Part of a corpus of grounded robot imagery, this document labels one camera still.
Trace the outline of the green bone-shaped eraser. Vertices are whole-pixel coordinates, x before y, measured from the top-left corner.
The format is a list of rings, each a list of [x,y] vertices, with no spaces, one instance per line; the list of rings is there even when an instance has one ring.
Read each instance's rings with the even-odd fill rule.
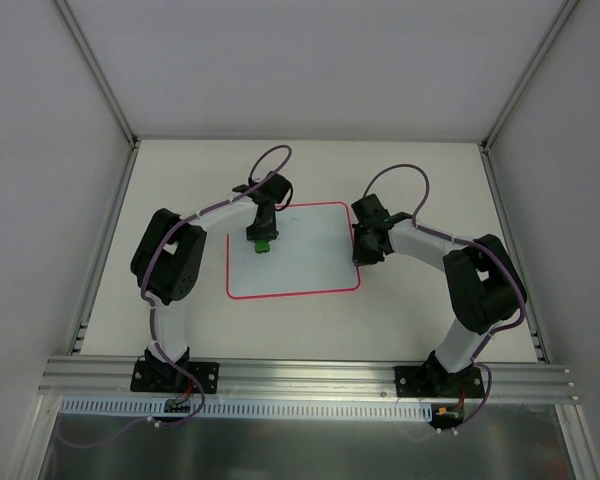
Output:
[[[265,254],[271,250],[271,245],[268,240],[258,239],[254,242],[254,251],[257,254]]]

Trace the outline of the pink-framed whiteboard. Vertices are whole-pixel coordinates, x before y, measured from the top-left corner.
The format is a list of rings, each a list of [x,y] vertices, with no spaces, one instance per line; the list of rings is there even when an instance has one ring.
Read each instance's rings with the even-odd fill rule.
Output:
[[[256,251],[244,233],[226,239],[226,293],[233,300],[353,292],[351,212],[343,202],[294,204],[276,215],[279,236]]]

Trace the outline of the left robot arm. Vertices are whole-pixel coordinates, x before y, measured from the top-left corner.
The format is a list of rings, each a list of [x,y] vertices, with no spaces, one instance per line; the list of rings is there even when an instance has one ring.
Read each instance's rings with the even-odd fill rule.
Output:
[[[152,216],[133,255],[130,270],[150,311],[150,342],[136,361],[133,392],[183,392],[194,383],[186,339],[184,299],[193,290],[211,233],[245,231],[255,244],[278,237],[277,202],[225,200],[183,218],[160,209]]]

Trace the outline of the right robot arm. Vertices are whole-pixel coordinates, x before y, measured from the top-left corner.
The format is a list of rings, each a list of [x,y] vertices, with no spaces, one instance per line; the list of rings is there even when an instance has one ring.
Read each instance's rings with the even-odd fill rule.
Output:
[[[495,334],[526,317],[526,289],[500,239],[454,237],[409,214],[356,215],[353,263],[369,266],[391,254],[409,256],[445,275],[454,320],[445,338],[411,374],[396,373],[400,396],[455,396],[479,372],[477,357]]]

